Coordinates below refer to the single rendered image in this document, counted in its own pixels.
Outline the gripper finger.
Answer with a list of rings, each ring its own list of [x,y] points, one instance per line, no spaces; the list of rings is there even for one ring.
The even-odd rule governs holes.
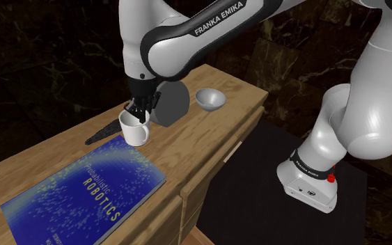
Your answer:
[[[135,104],[135,99],[132,98],[125,106],[124,110],[126,110],[131,115],[135,116],[137,113],[137,106]]]
[[[137,111],[139,113],[138,119],[141,123],[146,121],[146,113],[151,113],[157,106],[161,93],[154,92],[152,95],[141,96],[136,101]]]

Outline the blue book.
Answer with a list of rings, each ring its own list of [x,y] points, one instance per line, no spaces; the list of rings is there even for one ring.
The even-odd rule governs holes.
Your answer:
[[[100,245],[165,181],[118,135],[1,210],[17,245]]]

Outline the wooden chest of drawers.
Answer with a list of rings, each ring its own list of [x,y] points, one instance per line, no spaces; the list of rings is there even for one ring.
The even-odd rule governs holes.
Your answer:
[[[215,88],[226,96],[218,110],[206,112],[191,100],[188,113],[170,127],[150,126],[149,141],[139,148],[166,175],[166,183],[102,245],[170,245],[192,218],[188,205],[193,177],[207,182],[212,168],[244,139],[261,117],[267,92],[209,65],[185,77],[190,95]],[[0,162],[0,245],[16,245],[1,205],[89,153],[86,139],[118,117],[122,106],[74,126]]]

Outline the white mug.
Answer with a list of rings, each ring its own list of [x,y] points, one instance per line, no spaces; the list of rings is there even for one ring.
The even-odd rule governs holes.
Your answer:
[[[137,117],[127,110],[123,110],[118,119],[127,144],[142,146],[148,142],[150,138],[150,114],[148,112],[146,112],[144,123],[141,123]]]

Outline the grey bowl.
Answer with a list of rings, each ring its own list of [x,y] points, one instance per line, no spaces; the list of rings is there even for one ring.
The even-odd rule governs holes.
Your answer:
[[[198,105],[208,112],[215,111],[226,103],[226,96],[213,88],[200,89],[195,97]]]

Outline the grey round disc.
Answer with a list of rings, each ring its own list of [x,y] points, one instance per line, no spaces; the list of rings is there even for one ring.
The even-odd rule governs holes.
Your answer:
[[[150,114],[151,122],[169,127],[187,114],[190,96],[187,87],[181,81],[163,81],[158,85],[157,92],[161,95]]]

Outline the black robot stand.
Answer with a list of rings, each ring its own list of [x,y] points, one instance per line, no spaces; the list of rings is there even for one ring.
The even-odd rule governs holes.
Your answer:
[[[284,192],[276,168],[301,142],[260,120],[210,182],[197,228],[214,245],[364,245],[363,171],[337,164],[338,200],[328,214]]]

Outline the black ridged long tool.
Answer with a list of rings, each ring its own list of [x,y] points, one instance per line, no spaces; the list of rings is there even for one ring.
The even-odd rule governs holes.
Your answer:
[[[96,132],[92,137],[87,139],[85,141],[86,145],[90,145],[92,143],[95,143],[97,141],[100,141],[108,136],[111,136],[115,133],[118,133],[121,131],[121,126],[119,119],[115,119],[112,122],[110,122],[107,126],[103,127],[101,130]]]

